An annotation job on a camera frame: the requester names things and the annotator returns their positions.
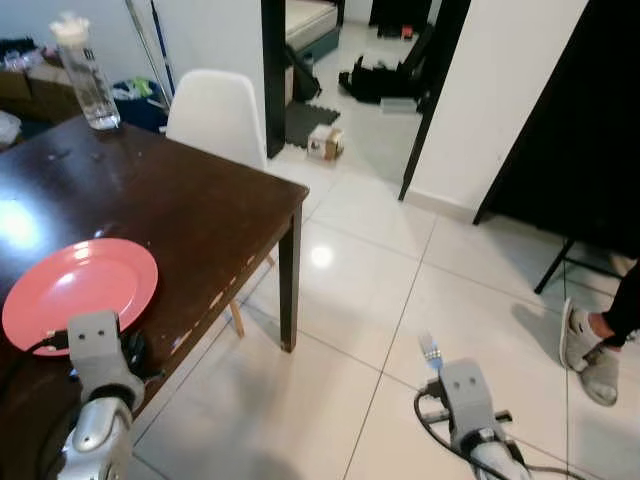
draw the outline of black cable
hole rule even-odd
[[[31,345],[25,351],[20,352],[18,357],[9,365],[7,372],[0,380],[0,403],[4,401],[4,397],[9,390],[9,386],[13,381],[13,378],[18,374],[25,364],[32,358],[33,353],[42,347],[54,347],[56,350],[61,350],[69,347],[69,337],[66,330],[56,330],[51,332],[48,337],[40,340],[35,345]]]
[[[574,473],[570,470],[565,470],[564,468],[557,467],[541,467],[538,465],[529,465],[525,464],[532,472],[546,472],[546,473],[557,473],[558,475],[566,475],[567,477],[575,478],[576,480],[586,480],[584,477],[581,477],[577,473]]]
[[[20,352],[18,358],[16,358],[9,368],[7,369],[7,373],[4,374],[2,380],[0,380],[0,402],[4,400],[5,395],[7,394],[7,390],[9,390],[9,385],[13,381],[13,377],[15,377],[20,370],[25,366],[27,361],[31,358],[33,352],[38,350],[39,348],[46,347],[48,345],[48,339],[44,339],[32,345],[24,352]]]
[[[430,396],[430,395],[428,393],[426,393],[425,391],[422,391],[422,390],[418,391],[418,393],[416,394],[415,398],[413,399],[413,409],[416,412],[416,416],[418,417],[418,420],[420,421],[420,424],[424,427],[424,429],[431,436],[431,438],[433,438],[436,442],[438,442],[442,447],[447,449],[449,452],[453,453],[456,457],[461,458],[462,460],[464,460],[465,462],[473,465],[474,467],[485,471],[489,475],[493,475],[497,480],[511,480],[511,479],[505,477],[503,474],[501,474],[497,470],[494,470],[493,468],[489,467],[488,465],[485,465],[484,463],[476,460],[472,456],[467,455],[467,454],[465,454],[463,452],[459,452],[457,450],[454,450],[451,447],[450,444],[448,444],[442,437],[440,437],[433,430],[431,425],[424,419],[424,417],[422,416],[422,412],[420,412],[420,399],[423,398],[423,397],[427,397],[427,396]],[[576,480],[586,480],[584,477],[581,477],[577,473],[573,473],[573,472],[571,472],[569,470],[564,470],[562,468],[541,467],[541,466],[537,466],[537,465],[527,465],[527,464],[525,464],[525,467],[527,469],[531,470],[531,471],[534,471],[534,472],[557,473],[559,475],[566,475],[566,476],[569,476],[571,478],[575,478]]]

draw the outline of plate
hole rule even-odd
[[[119,238],[99,238],[58,250],[13,286],[2,311],[7,338],[20,350],[51,330],[67,328],[74,315],[113,310],[120,330],[145,309],[158,283],[158,267],[144,247]],[[68,349],[36,355],[58,356]]]

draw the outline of white chair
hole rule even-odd
[[[253,86],[243,75],[193,70],[178,85],[169,112],[167,138],[207,153],[265,170],[262,139]],[[269,255],[267,261],[275,264]],[[238,336],[244,336],[235,299],[229,306]]]

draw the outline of plastic water bottle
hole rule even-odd
[[[62,14],[62,18],[61,22],[54,22],[50,27],[82,112],[91,128],[117,128],[120,114],[89,44],[89,20],[71,13]]]

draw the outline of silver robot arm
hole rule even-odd
[[[58,479],[124,480],[132,455],[131,412],[142,404],[144,383],[129,371],[114,312],[74,317],[67,333],[84,406],[65,442]]]
[[[448,421],[449,446],[454,452],[475,459],[509,480],[531,480],[517,446],[507,440],[500,425],[511,416],[508,412],[494,413],[489,387],[476,362],[465,359],[443,364],[438,379],[430,381],[423,393],[439,399],[446,409],[423,415],[416,406],[430,434],[430,425]],[[477,467],[473,472],[478,480],[497,478]]]

